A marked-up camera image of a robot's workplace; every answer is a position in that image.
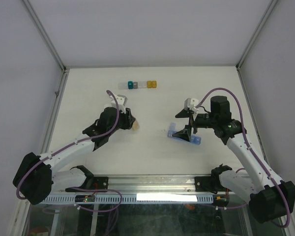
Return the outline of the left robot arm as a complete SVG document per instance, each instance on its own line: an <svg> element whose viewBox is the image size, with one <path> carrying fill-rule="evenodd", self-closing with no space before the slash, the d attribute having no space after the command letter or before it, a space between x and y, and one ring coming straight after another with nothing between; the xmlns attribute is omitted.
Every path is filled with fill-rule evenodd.
<svg viewBox="0 0 295 236"><path fill-rule="evenodd" d="M132 129L135 121L130 108L121 111L107 107L91 126L66 146L40 155L28 153L12 182L17 188L17 198L36 205L52 192L74 191L78 187L83 191L92 189L94 177L86 167L77 166L67 171L62 168L105 145L117 130Z"/></svg>

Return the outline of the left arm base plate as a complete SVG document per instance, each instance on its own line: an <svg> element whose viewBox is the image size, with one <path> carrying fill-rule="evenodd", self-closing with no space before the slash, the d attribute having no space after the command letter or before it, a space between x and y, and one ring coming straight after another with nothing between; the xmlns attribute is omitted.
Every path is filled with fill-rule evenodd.
<svg viewBox="0 0 295 236"><path fill-rule="evenodd" d="M87 177L80 186L66 188L66 192L95 192L95 190L107 190L109 177L94 176Z"/></svg>

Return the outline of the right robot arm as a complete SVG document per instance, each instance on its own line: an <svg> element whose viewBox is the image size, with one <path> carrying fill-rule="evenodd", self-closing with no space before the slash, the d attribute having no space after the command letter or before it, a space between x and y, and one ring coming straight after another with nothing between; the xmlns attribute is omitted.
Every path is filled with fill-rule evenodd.
<svg viewBox="0 0 295 236"><path fill-rule="evenodd" d="M233 152L248 173L250 180L238 175L231 167L221 164L211 170L210 178L200 186L216 194L222 189L235 192L245 203L259 223L273 221L285 216L290 224L295 204L295 185L283 179L254 151L243 123L232 118L230 103L225 96L210 99L210 111L199 113L201 104L188 98L177 118L187 118L188 124L173 137L190 142L191 135L199 128L211 128L223 144Z"/></svg>

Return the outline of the amber pill bottle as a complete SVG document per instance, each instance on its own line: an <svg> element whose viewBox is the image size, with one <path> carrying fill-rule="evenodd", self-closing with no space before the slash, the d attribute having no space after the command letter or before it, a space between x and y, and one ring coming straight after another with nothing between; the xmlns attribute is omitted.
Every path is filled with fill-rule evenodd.
<svg viewBox="0 0 295 236"><path fill-rule="evenodd" d="M140 125L137 121L134 121L132 124L132 130L136 131L140 128Z"/></svg>

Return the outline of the blue weekly pill organizer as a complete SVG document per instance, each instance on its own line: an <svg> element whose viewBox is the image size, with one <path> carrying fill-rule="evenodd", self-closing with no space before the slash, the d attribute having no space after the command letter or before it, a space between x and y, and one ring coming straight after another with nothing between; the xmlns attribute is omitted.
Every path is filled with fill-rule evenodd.
<svg viewBox="0 0 295 236"><path fill-rule="evenodd" d="M177 138L177 137L173 137L173 134L175 134L177 131L176 131L176 123L170 123L169 125L169 130L168 130L168 133L167 133L167 137L170 138L170 139L174 139L174 140L178 140L180 142L185 142L186 143L186 140L183 140L183 139L180 139L180 138ZM201 137L199 136L195 136L195 135L191 135L191 141L189 141L189 143L193 144L193 145L200 145L201 144Z"/></svg>

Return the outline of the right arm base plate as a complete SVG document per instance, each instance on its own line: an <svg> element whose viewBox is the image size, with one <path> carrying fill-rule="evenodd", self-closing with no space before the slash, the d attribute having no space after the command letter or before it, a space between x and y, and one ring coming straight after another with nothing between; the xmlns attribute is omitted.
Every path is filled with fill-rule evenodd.
<svg viewBox="0 0 295 236"><path fill-rule="evenodd" d="M218 192L226 192L231 189L221 184L220 176L196 176L194 177L194 185L196 192L210 192L217 194Z"/></svg>

